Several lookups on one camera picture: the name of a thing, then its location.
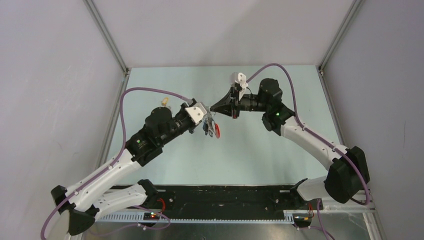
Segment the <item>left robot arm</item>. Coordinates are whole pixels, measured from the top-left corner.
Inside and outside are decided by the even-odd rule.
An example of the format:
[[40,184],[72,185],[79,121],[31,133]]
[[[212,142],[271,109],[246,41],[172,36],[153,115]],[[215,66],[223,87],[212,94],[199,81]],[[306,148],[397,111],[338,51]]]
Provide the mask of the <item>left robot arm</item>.
[[80,182],[51,191],[60,214],[65,214],[71,236],[88,230],[97,220],[113,212],[133,207],[153,208],[158,202],[156,187],[141,179],[127,188],[107,193],[118,181],[144,167],[163,152],[163,147],[182,135],[193,132],[208,115],[202,102],[183,103],[172,115],[167,107],[157,107],[145,119],[143,127],[123,146],[123,149]]

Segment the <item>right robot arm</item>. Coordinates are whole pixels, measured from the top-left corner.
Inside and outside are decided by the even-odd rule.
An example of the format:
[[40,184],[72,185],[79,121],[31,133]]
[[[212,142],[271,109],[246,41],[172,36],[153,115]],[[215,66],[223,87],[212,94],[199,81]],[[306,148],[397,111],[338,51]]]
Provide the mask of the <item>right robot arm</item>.
[[282,102],[283,92],[276,79],[263,79],[256,94],[245,94],[233,83],[228,93],[210,107],[215,113],[239,117],[241,111],[262,112],[262,123],[269,132],[284,137],[307,151],[327,170],[327,175],[298,182],[290,195],[291,204],[305,208],[311,200],[331,197],[345,204],[370,181],[366,155],[358,146],[336,145],[313,132]]

